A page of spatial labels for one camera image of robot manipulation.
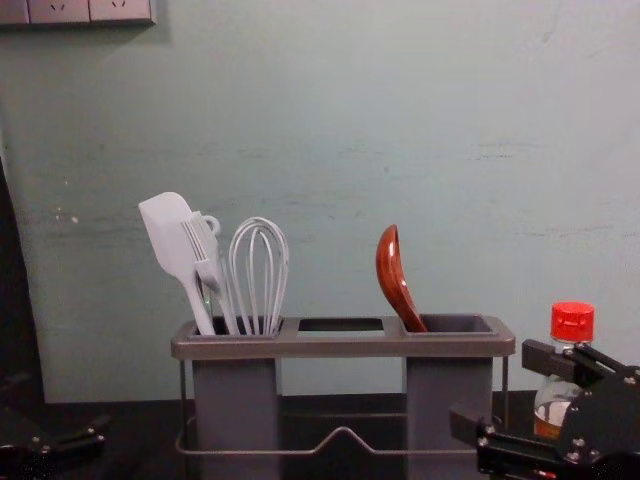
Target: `painted wall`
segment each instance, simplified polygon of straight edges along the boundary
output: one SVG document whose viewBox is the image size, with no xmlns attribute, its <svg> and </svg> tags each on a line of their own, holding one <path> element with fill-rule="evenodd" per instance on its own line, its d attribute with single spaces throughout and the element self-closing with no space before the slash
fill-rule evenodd
<svg viewBox="0 0 640 480">
<path fill-rule="evenodd" d="M 544 339 L 553 301 L 591 301 L 599 345 L 639 361 L 640 3 L 160 6 L 148 30 L 0 35 L 49 401 L 178 395 L 190 310 L 137 210 L 167 190 L 227 240 L 282 226 L 286 314 L 391 313 L 373 259 L 397 223 L 421 310 Z M 289 393 L 400 381 L 398 360 L 285 365 Z"/>
</svg>

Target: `utensil holder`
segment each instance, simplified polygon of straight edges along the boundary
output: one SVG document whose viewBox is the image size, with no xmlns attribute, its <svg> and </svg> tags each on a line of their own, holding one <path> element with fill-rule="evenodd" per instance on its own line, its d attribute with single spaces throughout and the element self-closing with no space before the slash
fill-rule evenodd
<svg viewBox="0 0 640 480">
<path fill-rule="evenodd" d="M 271 337 L 201 336 L 193 322 L 185 324 L 171 349 L 181 364 L 183 405 L 184 362 L 193 364 L 198 450 L 183 446 L 182 435 L 176 448 L 202 457 L 202 480 L 279 480 L 282 458 L 315 455 L 336 436 L 348 435 L 371 455 L 404 456 L 407 480 L 482 479 L 475 450 L 451 437 L 448 412 L 464 401 L 490 418 L 496 357 L 502 358 L 506 412 L 515 338 L 495 317 L 422 315 L 421 320 L 427 333 L 407 332 L 397 317 L 284 318 Z M 347 335 L 363 330 L 377 334 Z M 315 334 L 300 333 L 305 331 Z M 276 361 L 293 357 L 406 359 L 406 447 L 376 449 L 340 426 L 308 449 L 281 449 Z"/>
</svg>

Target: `red-brown spoon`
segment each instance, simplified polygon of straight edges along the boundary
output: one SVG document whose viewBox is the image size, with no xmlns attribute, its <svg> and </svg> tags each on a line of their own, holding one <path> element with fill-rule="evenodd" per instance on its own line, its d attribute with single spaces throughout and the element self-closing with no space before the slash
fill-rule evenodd
<svg viewBox="0 0 640 480">
<path fill-rule="evenodd" d="M 378 242 L 376 250 L 376 272 L 378 283 L 387 300 L 404 322 L 410 332 L 426 332 L 427 328 L 420 320 L 420 315 L 411 298 L 409 287 L 404 279 L 402 261 L 400 259 L 400 243 L 398 227 L 388 227 Z"/>
</svg>

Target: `glass bottle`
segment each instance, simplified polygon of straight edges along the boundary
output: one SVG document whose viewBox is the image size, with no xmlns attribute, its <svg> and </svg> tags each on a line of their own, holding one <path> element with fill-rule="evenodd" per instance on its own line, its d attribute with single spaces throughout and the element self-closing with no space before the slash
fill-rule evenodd
<svg viewBox="0 0 640 480">
<path fill-rule="evenodd" d="M 551 338 L 556 352 L 572 348 L 575 343 L 593 341 L 595 308 L 588 303 L 560 302 L 551 308 Z M 560 434 L 564 416 L 580 387 L 556 375 L 550 375 L 534 401 L 534 433 L 555 439 Z"/>
</svg>

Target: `electrical outlet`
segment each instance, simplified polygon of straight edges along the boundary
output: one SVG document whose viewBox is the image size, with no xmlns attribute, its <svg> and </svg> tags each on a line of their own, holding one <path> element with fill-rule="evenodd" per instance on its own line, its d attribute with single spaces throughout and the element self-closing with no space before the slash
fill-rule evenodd
<svg viewBox="0 0 640 480">
<path fill-rule="evenodd" d="M 31 23 L 89 23 L 89 0 L 29 0 Z"/>
<path fill-rule="evenodd" d="M 0 25 L 29 23 L 27 0 L 0 0 Z"/>
<path fill-rule="evenodd" d="M 155 0 L 89 0 L 89 12 L 94 23 L 156 23 Z"/>
</svg>

